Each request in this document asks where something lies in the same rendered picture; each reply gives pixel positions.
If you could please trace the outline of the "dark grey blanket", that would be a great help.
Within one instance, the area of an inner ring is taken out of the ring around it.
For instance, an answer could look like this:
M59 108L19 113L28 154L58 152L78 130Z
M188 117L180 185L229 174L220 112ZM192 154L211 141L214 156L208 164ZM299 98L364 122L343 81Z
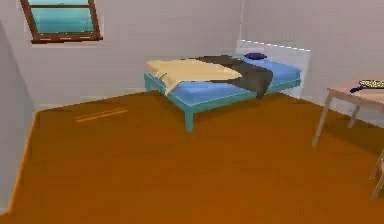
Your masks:
M213 83L227 83L239 88L246 89L256 93L256 97L261 99L266 94L271 81L273 72L266 68L249 64L241 59L229 55L220 56L202 56L196 57L196 60L219 64L241 74L239 78L229 80L213 80Z

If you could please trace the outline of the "brown framed window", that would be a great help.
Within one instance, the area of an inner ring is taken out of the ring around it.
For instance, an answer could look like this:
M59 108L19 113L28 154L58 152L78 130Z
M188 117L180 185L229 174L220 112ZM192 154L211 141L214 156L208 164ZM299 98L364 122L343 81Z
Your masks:
M103 39L95 0L20 0L32 44Z

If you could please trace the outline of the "dark blue pillow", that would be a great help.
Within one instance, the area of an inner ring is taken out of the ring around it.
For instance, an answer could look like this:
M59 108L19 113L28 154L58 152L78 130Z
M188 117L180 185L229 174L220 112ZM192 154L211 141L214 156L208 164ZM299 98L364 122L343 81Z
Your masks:
M250 52L244 55L245 58L250 59L250 60L263 60L266 59L267 56L264 55L263 53L258 53L258 52Z

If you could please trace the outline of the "cream blanket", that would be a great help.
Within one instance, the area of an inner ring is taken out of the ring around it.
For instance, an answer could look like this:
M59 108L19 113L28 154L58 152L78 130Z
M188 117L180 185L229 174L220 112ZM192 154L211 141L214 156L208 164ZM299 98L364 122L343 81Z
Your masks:
M181 82L185 81L226 81L242 77L233 69L196 59L151 60L146 65L152 76L164 83L165 95L171 93Z

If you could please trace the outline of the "pale wooden table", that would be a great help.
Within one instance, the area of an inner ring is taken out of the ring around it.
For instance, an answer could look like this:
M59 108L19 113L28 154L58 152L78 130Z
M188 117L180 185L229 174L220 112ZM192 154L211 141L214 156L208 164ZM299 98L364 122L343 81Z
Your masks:
M350 81L346 84L338 84L327 88L328 95L325 100L325 105L319 119L319 123L312 140L312 146L315 147L324 127L331 102L334 98L355 104L348 127L352 128L357 114L362 107L377 110L384 113L384 89L369 89L362 88L358 81Z

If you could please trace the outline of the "teal bed with blue mattress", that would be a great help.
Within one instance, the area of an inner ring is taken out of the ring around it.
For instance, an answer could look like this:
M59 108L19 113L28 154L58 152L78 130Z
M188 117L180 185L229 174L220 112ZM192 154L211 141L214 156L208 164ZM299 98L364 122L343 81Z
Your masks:
M244 55L250 52L263 53L267 58L263 60L245 58ZM229 56L273 72L273 79L266 94L287 89L292 89L296 95L301 94L302 83L310 61L308 49L239 40L236 51ZM255 92L232 84L213 83L213 80L181 82L168 95L165 95L164 83L153 77L149 71L144 74L144 82L147 90L158 90L184 112L185 127L188 131L193 129L193 115L196 113L257 98Z

